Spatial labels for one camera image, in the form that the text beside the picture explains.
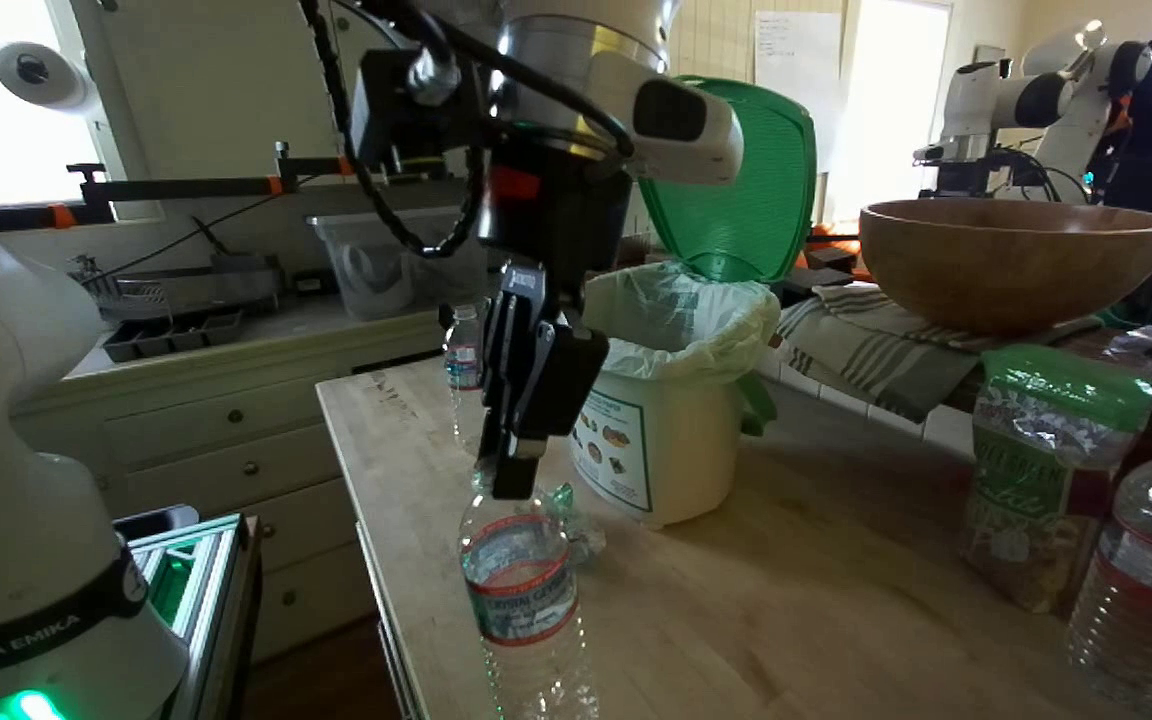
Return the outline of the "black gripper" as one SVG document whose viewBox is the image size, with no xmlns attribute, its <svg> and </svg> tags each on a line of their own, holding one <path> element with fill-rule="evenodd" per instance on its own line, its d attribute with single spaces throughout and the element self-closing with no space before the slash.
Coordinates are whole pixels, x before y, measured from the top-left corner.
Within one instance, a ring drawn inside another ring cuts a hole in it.
<svg viewBox="0 0 1152 720">
<path fill-rule="evenodd" d="M 584 324 L 584 280 L 615 261 L 630 187 L 615 161 L 524 139 L 486 152 L 481 242 L 503 263 L 481 373 L 497 500 L 531 498 L 543 444 L 571 434 L 602 378 L 610 340 Z"/>
</svg>

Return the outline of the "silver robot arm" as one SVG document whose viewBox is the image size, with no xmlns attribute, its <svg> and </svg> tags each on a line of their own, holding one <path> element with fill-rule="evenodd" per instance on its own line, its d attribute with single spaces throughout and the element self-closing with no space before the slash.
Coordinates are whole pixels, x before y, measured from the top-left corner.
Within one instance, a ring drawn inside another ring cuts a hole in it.
<svg viewBox="0 0 1152 720">
<path fill-rule="evenodd" d="M 489 304 L 475 475 L 497 500 L 538 490 L 543 449 L 576 423 L 610 336 L 584 283 L 615 263 L 640 179 L 740 176 L 736 113 L 669 73 L 676 0 L 300 0 L 358 179 L 395 152 L 379 110 L 410 100 L 469 165 L 459 220 L 400 244 L 501 251 Z"/>
</svg>

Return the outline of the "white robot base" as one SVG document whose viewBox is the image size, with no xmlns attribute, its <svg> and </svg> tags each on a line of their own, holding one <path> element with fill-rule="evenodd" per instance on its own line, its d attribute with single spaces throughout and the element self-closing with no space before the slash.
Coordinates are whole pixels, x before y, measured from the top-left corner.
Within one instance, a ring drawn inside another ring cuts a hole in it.
<svg viewBox="0 0 1152 720">
<path fill-rule="evenodd" d="M 187 669 L 93 471 L 16 429 L 97 340 L 90 293 L 0 244 L 0 720 L 159 720 Z"/>
</svg>

